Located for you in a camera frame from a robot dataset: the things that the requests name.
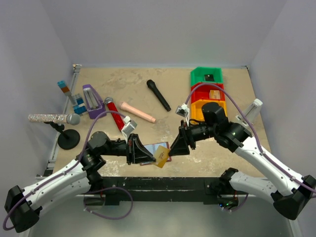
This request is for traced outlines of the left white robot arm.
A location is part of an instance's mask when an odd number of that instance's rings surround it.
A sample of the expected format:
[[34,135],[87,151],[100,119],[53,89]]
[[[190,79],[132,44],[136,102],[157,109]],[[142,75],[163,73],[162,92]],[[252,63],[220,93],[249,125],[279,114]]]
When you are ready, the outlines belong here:
[[12,228],[21,233],[37,223],[45,208],[67,195],[100,192],[103,178],[98,170],[106,164],[103,156],[126,157],[129,165],[156,161],[137,134],[131,133],[127,140],[111,140],[106,133],[95,132],[83,151],[64,168],[30,186],[11,188],[4,205],[5,221],[10,220]]

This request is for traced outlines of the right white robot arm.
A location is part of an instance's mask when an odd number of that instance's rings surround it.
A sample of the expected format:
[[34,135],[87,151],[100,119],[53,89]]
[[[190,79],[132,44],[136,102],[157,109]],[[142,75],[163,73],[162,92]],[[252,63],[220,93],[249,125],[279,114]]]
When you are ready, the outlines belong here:
[[188,155],[196,142],[214,138],[223,148],[245,159],[264,177],[255,178],[229,168],[220,177],[220,188],[230,194],[234,190],[255,195],[271,203],[289,220],[296,220],[316,191],[316,180],[287,167],[263,148],[258,136],[239,123],[230,122],[216,102],[202,106],[204,121],[191,125],[181,121],[179,133],[171,145],[170,156]]

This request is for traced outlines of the red leather card holder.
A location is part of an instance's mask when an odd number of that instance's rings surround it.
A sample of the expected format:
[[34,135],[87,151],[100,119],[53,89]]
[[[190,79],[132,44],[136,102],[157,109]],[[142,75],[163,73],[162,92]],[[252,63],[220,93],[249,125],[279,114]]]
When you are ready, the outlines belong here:
[[[160,142],[160,143],[154,143],[154,144],[146,144],[144,145],[144,147],[153,155],[157,148],[159,146],[162,146],[162,147],[165,147],[165,148],[170,148],[169,146],[169,143],[168,142]],[[169,156],[168,159],[167,159],[167,162],[171,162],[172,161],[172,158]],[[140,164],[140,166],[143,166],[143,165],[149,165],[150,162],[143,162]]]

